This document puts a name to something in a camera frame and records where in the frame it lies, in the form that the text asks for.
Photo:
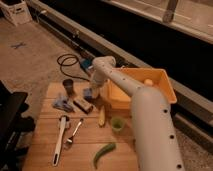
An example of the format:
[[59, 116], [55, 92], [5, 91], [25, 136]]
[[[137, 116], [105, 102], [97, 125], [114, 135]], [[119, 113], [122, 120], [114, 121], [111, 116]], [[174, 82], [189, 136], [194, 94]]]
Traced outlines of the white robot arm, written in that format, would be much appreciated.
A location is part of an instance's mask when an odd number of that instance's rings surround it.
[[170, 115], [171, 105], [163, 92], [119, 71], [113, 56], [92, 60], [90, 84], [99, 88], [109, 79], [130, 98], [132, 128], [140, 171], [185, 171]]

